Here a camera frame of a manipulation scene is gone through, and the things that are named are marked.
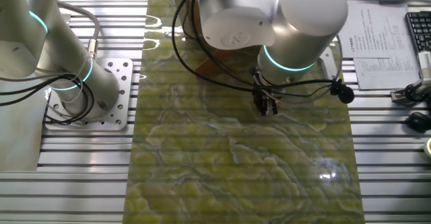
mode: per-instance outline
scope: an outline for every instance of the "mounting plate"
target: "mounting plate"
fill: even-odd
[[[67,126],[59,124],[45,124],[47,129],[61,131],[113,131],[122,130],[126,126],[133,76],[133,62],[131,59],[98,59],[97,62],[100,66],[109,69],[119,81],[119,99],[115,106],[112,107],[112,109],[110,109],[104,116],[97,119],[83,119]],[[53,90],[51,91],[51,97],[48,103],[56,108],[58,112],[68,114],[68,112],[62,107],[58,95]],[[61,119],[60,116],[50,108],[48,108],[46,114]]]

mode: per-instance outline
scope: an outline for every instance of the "white paper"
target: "white paper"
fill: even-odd
[[[360,89],[397,89],[419,79],[419,65],[405,25],[405,4],[348,1],[340,32],[343,57],[354,58]]]
[[[406,59],[354,59],[360,89],[401,89],[419,79]]]

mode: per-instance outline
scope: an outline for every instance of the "marble surface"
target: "marble surface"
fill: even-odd
[[[41,81],[0,81],[0,91],[15,91],[38,83]],[[15,100],[24,95],[26,94],[0,96],[0,102]],[[45,95],[46,92],[41,90],[18,104],[0,107],[0,172],[36,171],[46,108]]]
[[[363,223],[347,106],[325,96],[260,116],[250,93],[198,80],[178,62],[174,9],[149,0],[123,223]],[[179,25],[180,53],[196,67],[205,57]],[[226,64],[251,81],[255,61],[249,48]],[[312,78],[317,67],[303,77]]]

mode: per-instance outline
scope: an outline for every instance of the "robotic arm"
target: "robotic arm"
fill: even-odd
[[[0,77],[23,78],[35,72],[72,73],[94,94],[88,118],[110,110],[119,98],[117,78],[96,62],[95,40],[89,51],[63,21],[57,0],[0,0]],[[70,80],[51,84],[64,109],[75,116],[88,99]]]
[[[199,8],[211,46],[263,45],[259,72],[273,84],[312,67],[347,19],[346,0],[199,0]]]

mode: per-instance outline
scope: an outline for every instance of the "keyboard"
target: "keyboard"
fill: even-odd
[[[431,52],[431,11],[406,13],[405,21],[416,53]]]

